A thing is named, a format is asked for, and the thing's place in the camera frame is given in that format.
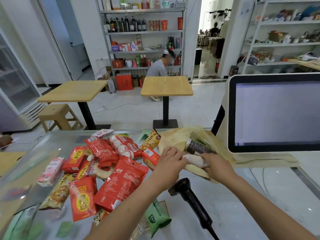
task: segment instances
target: monitor screen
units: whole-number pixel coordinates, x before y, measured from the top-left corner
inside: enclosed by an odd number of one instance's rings
[[[234,145],[320,144],[320,81],[237,83]]]

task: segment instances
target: doorway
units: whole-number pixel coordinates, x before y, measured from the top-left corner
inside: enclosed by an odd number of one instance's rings
[[[202,0],[193,79],[218,79],[233,0]]]
[[[70,0],[37,0],[72,80],[91,68]]]

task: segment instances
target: gray shirt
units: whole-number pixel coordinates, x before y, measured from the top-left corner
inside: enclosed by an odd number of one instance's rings
[[[146,76],[168,76],[161,59],[151,64]]]

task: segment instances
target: glass door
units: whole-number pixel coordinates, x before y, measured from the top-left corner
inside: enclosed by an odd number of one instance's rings
[[[0,33],[0,88],[21,111],[40,95]]]

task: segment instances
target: forearm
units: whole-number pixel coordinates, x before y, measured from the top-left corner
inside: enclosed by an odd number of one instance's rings
[[[159,195],[151,180],[146,179],[127,199],[114,209],[86,237],[89,239],[129,239],[143,214]]]
[[[270,240],[316,240],[317,238],[242,177],[225,184],[238,197]]]

